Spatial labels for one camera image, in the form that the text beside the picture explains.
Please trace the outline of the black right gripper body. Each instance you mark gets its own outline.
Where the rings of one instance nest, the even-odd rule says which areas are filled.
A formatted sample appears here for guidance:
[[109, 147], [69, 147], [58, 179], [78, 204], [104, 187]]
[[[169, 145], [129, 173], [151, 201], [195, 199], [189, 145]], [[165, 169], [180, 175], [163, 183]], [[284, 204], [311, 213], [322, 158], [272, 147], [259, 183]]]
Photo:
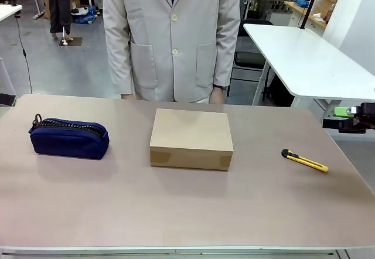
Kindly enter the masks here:
[[374, 124], [375, 103], [361, 103], [360, 120], [362, 123]]

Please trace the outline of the person's left hand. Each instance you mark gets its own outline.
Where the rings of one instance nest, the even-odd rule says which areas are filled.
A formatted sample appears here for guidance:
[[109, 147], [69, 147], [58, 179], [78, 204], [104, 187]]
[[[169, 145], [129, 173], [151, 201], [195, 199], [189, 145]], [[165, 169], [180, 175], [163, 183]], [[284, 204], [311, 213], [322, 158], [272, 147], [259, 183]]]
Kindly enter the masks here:
[[214, 87], [209, 99], [210, 104], [224, 104], [225, 95], [221, 88]]

